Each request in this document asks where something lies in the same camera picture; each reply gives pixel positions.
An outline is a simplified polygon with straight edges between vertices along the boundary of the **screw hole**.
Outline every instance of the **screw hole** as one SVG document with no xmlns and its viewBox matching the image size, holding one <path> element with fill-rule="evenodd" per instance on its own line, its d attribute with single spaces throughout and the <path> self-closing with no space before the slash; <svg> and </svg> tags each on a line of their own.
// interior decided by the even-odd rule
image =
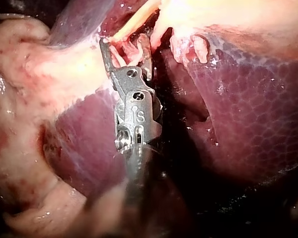
<svg viewBox="0 0 298 238">
<path fill-rule="evenodd" d="M 133 98 L 136 101 L 141 101 L 145 98 L 145 95 L 142 92 L 136 92 L 136 93 L 133 94 Z"/>
<path fill-rule="evenodd" d="M 129 70 L 129 71 L 127 72 L 127 76 L 128 76 L 129 78 L 134 78 L 134 77 L 137 76 L 137 74 L 138 74 L 138 72 L 137 72 L 135 69 L 131 69 L 131 70 Z"/>
</svg>

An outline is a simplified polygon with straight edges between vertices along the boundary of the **metal instrument jaw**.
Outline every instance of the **metal instrument jaw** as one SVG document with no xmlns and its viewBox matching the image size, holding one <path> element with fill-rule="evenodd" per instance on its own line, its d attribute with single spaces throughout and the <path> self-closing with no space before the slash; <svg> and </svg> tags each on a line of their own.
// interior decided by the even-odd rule
<svg viewBox="0 0 298 238">
<path fill-rule="evenodd" d="M 116 148 L 121 150 L 137 144 L 147 144 L 160 137 L 162 126 L 155 120 L 161 113 L 161 103 L 155 90 L 144 81 L 152 78 L 152 61 L 149 38 L 140 34 L 138 45 L 143 50 L 142 65 L 116 68 L 113 65 L 110 43 L 100 39 L 105 69 L 118 92 L 120 100 L 115 106 Z"/>
</svg>

